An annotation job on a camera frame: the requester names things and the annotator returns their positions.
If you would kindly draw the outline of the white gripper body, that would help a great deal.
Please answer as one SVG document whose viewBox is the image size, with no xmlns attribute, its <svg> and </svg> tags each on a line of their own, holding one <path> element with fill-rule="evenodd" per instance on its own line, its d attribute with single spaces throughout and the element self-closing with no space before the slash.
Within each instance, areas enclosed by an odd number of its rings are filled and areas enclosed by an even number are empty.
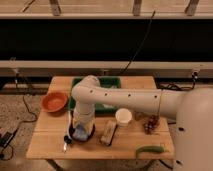
<svg viewBox="0 0 213 171">
<path fill-rule="evenodd" d="M 91 133 L 94 126 L 94 115 L 79 115 L 76 114 L 73 116 L 72 125 L 73 128 L 76 128 L 78 125 L 84 127 L 87 133 Z"/>
</svg>

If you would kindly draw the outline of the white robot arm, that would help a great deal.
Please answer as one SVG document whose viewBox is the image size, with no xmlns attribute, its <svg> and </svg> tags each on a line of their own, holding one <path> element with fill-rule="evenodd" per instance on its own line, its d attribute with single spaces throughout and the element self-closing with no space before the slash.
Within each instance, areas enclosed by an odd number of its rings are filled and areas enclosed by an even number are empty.
<svg viewBox="0 0 213 171">
<path fill-rule="evenodd" d="M 96 103 L 176 120 L 173 171 L 213 171 L 213 88 L 190 91 L 102 88 L 86 76 L 71 90 L 77 115 L 94 113 Z"/>
</svg>

